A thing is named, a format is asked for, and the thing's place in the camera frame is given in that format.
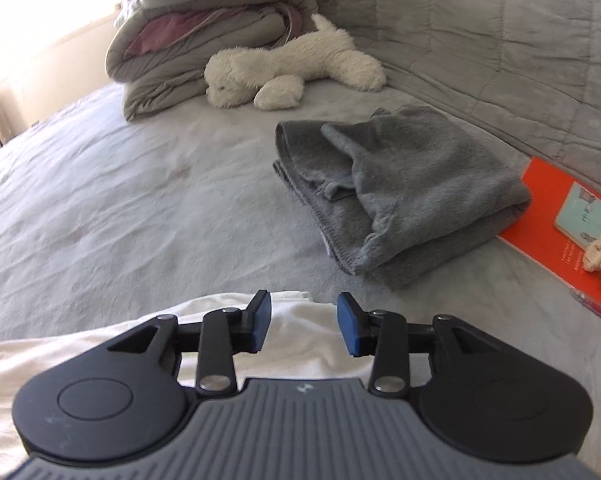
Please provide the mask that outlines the red book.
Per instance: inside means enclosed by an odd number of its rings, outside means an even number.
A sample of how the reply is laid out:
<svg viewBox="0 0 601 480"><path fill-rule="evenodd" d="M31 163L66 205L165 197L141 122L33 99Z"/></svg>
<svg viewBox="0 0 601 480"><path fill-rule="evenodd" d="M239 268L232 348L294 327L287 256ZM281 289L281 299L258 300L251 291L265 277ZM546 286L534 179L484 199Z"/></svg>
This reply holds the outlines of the red book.
<svg viewBox="0 0 601 480"><path fill-rule="evenodd" d="M601 236L601 195L536 157L521 180L531 204L500 240L553 274L601 317L601 274L582 266L585 250Z"/></svg>

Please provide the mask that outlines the crumpled white tissue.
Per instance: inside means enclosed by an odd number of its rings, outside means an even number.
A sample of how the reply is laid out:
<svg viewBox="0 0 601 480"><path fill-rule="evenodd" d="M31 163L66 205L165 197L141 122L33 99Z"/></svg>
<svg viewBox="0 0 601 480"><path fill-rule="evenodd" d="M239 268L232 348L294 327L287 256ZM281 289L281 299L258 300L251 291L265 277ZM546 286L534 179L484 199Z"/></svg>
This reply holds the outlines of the crumpled white tissue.
<svg viewBox="0 0 601 480"><path fill-rule="evenodd" d="M601 236L585 248L582 256L582 267L587 272L601 271Z"/></svg>

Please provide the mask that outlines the folded grey towel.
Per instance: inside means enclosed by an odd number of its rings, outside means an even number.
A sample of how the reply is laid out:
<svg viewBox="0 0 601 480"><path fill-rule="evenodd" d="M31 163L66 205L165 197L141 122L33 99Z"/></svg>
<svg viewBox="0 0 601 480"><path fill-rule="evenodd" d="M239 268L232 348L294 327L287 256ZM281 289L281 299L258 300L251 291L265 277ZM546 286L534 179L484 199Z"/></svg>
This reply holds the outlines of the folded grey towel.
<svg viewBox="0 0 601 480"><path fill-rule="evenodd" d="M488 242L531 203L521 177L427 107L276 126L274 169L349 275L404 288Z"/></svg>

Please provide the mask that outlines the folded grey duvet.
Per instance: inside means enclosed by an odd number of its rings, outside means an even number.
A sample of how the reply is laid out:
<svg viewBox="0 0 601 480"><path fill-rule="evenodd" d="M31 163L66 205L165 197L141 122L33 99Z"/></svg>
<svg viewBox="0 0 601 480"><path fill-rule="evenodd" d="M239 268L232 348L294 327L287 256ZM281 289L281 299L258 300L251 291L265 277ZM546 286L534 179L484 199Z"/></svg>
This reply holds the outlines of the folded grey duvet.
<svg viewBox="0 0 601 480"><path fill-rule="evenodd" d="M212 55L273 48L313 29L317 0L197 0L134 11L106 53L106 73L124 87L128 122L201 96Z"/></svg>

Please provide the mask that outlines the grey quilted headboard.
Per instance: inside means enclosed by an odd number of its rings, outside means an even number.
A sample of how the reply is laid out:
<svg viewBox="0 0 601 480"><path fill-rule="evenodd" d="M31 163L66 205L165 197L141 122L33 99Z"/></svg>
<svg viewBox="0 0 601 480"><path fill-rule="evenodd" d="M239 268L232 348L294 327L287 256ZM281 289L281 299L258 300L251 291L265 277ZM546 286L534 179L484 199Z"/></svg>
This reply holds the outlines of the grey quilted headboard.
<svg viewBox="0 0 601 480"><path fill-rule="evenodd" d="M601 0L319 0L389 84L601 193Z"/></svg>

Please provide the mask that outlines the white plush dog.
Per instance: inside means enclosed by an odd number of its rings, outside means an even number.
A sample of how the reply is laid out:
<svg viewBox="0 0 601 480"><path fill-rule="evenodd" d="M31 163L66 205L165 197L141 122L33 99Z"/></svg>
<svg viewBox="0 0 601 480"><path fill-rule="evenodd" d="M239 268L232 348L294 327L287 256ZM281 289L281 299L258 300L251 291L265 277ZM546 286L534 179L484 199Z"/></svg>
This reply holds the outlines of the white plush dog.
<svg viewBox="0 0 601 480"><path fill-rule="evenodd" d="M217 108L248 102L257 110L289 110L300 104L305 84L333 79L359 91L378 91L387 78L381 62L357 49L347 30L321 14L314 32L274 49L232 48L209 58L206 96Z"/></svg>

